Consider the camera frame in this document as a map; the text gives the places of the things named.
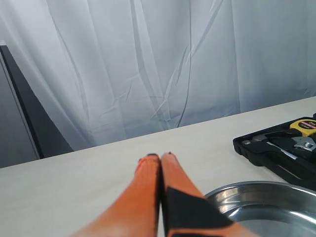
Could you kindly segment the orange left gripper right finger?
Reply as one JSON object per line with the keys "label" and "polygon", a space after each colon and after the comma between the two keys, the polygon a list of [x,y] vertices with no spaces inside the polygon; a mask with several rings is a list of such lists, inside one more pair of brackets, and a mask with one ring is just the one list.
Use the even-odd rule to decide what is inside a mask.
{"label": "orange left gripper right finger", "polygon": [[162,213],[166,237],[255,237],[211,205],[187,176],[177,157],[161,157]]}

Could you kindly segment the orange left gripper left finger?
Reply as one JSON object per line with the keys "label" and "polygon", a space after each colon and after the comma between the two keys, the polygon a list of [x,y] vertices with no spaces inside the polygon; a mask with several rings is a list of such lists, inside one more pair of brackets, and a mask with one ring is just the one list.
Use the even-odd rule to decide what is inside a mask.
{"label": "orange left gripper left finger", "polygon": [[134,177],[123,193],[75,237],[156,237],[159,217],[160,159],[139,159]]}

